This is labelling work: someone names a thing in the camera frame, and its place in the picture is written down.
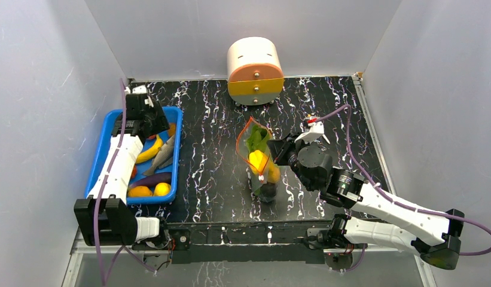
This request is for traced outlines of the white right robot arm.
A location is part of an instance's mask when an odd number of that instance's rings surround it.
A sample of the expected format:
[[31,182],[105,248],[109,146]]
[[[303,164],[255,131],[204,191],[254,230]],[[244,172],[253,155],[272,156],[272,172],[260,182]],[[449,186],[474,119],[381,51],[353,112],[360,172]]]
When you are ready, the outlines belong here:
[[364,177],[333,167],[333,158],[318,144],[296,143],[287,136],[267,141],[271,157],[279,166],[289,166],[308,191],[318,191],[326,203],[367,213],[379,219],[366,222],[336,215],[330,229],[319,236],[337,248],[347,244],[374,244],[419,256],[428,264],[454,270],[460,256],[464,213],[450,209],[429,210],[393,194],[385,199]]

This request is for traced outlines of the dark purple toy fruit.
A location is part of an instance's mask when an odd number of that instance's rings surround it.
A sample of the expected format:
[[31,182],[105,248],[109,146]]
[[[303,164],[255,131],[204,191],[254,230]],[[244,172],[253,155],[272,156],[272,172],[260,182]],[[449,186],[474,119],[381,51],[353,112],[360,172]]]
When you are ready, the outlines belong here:
[[277,185],[273,183],[263,184],[260,189],[258,198],[265,203],[271,202],[277,195]]

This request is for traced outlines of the orange-yellow toy fruit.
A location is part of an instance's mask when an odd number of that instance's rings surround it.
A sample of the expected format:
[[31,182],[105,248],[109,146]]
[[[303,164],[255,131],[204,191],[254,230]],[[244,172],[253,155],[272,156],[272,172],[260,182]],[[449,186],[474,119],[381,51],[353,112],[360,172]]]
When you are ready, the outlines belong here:
[[280,180],[280,169],[276,166],[270,166],[267,172],[267,182],[276,184]]

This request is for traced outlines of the clear red-zipper zip bag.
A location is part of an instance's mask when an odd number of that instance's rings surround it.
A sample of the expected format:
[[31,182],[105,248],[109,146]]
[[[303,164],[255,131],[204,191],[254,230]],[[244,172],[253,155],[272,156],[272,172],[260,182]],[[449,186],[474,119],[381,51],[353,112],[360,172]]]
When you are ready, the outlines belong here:
[[272,202],[277,195],[280,168],[274,164],[267,145],[273,139],[270,130],[250,117],[236,140],[236,152],[248,165],[252,194],[264,203]]

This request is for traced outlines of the green leafy vegetable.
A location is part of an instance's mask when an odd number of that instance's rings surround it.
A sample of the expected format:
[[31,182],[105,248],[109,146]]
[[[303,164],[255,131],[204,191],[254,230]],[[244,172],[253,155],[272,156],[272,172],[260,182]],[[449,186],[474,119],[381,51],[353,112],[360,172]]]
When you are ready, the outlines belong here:
[[250,129],[250,135],[246,140],[246,146],[249,153],[256,150],[266,152],[267,141],[271,138],[270,132],[261,125],[254,124]]

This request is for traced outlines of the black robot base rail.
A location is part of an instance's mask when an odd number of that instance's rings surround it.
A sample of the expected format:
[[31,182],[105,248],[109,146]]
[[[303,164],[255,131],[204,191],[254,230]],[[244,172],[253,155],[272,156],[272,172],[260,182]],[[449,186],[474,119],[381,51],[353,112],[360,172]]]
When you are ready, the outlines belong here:
[[329,220],[169,223],[173,262],[304,261],[323,264],[329,249],[348,250]]

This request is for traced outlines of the yellow toy bell pepper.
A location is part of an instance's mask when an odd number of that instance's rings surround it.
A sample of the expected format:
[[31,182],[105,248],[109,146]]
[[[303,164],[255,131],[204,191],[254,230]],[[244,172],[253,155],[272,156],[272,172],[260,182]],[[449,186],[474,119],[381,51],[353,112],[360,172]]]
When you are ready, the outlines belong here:
[[267,167],[269,157],[261,150],[255,150],[248,155],[248,163],[255,174],[262,174]]

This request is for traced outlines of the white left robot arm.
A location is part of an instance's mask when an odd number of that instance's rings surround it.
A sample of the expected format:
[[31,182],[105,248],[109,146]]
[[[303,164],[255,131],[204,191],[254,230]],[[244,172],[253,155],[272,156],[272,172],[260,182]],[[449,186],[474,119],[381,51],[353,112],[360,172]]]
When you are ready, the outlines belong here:
[[165,248],[170,233],[158,218],[135,217],[127,207],[133,168],[145,141],[169,128],[163,108],[147,92],[123,95],[123,110],[109,127],[109,148],[102,170],[85,199],[74,205],[75,216],[89,246],[132,245],[147,239]]

